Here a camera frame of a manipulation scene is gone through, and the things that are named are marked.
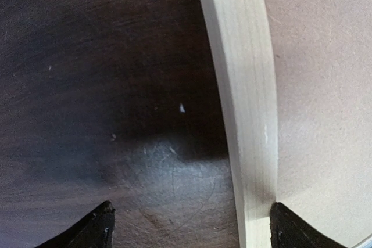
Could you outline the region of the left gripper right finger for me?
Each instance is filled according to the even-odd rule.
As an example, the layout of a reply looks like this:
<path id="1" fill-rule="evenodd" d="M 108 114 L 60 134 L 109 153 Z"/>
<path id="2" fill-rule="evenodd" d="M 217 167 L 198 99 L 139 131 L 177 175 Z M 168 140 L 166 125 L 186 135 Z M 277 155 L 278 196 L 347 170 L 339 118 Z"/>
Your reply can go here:
<path id="1" fill-rule="evenodd" d="M 275 202 L 270 209 L 271 246 L 276 248 L 343 248 L 295 214 Z"/>

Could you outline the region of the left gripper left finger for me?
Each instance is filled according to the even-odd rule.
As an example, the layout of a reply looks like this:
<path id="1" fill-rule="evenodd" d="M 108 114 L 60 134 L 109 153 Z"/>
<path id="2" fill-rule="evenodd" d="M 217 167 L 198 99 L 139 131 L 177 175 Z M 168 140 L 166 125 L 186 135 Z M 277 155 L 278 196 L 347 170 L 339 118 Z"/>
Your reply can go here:
<path id="1" fill-rule="evenodd" d="M 40 244 L 37 248 L 112 247 L 115 209 L 104 201 L 69 229 Z"/>

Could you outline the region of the brown backing board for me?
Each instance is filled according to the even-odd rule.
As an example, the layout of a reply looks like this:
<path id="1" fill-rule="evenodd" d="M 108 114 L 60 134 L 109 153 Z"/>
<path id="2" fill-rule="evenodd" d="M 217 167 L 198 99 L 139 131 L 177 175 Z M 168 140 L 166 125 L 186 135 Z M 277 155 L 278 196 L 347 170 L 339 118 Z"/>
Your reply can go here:
<path id="1" fill-rule="evenodd" d="M 265 0 L 277 199 L 344 246 L 371 234 L 371 0 Z"/>

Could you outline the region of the light wooden picture frame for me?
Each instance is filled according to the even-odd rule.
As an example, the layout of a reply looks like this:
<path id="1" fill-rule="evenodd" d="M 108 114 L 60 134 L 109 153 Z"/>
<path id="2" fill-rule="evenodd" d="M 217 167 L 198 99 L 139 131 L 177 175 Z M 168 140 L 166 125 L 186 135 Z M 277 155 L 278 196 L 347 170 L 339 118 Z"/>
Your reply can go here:
<path id="1" fill-rule="evenodd" d="M 201 0 L 223 111 L 239 245 L 270 247 L 277 89 L 264 0 Z"/>

